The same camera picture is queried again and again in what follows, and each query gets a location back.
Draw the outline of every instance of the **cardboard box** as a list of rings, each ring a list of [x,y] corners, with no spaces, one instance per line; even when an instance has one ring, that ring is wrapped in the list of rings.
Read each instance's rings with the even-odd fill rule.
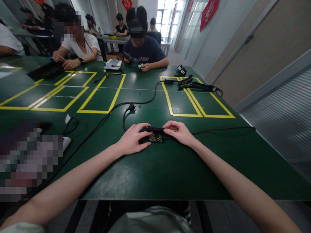
[[[122,53],[118,53],[118,52],[106,53],[106,57],[107,57],[107,61],[110,59],[117,59],[117,60],[123,61]]]

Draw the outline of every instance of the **wristwatch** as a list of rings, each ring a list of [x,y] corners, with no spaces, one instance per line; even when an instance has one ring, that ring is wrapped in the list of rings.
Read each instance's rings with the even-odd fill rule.
[[[81,62],[81,65],[84,64],[84,60],[82,58],[79,58],[80,62]]]

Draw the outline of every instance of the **white t-shirt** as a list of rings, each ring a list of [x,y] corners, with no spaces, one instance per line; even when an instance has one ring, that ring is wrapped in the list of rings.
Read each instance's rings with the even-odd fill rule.
[[[0,45],[16,50],[15,55],[25,55],[24,48],[19,40],[6,26],[0,23]]]
[[[100,53],[100,48],[98,45],[97,38],[91,34],[84,33],[84,39],[86,41],[86,43],[85,43],[86,53],[82,52],[78,43],[76,41],[73,41],[72,36],[65,37],[64,41],[62,43],[62,46],[65,47],[66,49],[68,49],[69,51],[73,50],[74,53],[80,58],[84,57],[85,55],[92,54],[93,51],[90,48],[96,48],[96,49],[98,49],[97,60],[103,61],[103,58],[102,58],[101,53]]]

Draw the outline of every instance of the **chair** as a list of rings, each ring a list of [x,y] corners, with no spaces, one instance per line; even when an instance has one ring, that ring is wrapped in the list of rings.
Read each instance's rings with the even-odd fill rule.
[[[162,38],[161,32],[147,32],[147,36],[153,37],[161,46],[161,38]]]

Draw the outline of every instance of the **red decoration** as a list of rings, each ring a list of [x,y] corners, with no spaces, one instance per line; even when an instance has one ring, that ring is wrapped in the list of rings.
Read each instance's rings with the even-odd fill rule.
[[[40,6],[44,3],[44,0],[35,0]]]
[[[132,7],[133,3],[131,0],[123,0],[122,1],[123,6],[125,7],[126,11],[129,11],[129,9]]]
[[[209,0],[204,11],[202,12],[200,32],[208,24],[218,9],[219,0]]]
[[[190,11],[191,11],[192,5],[193,5],[193,0],[191,0],[190,3],[189,3],[188,14],[189,14]]]

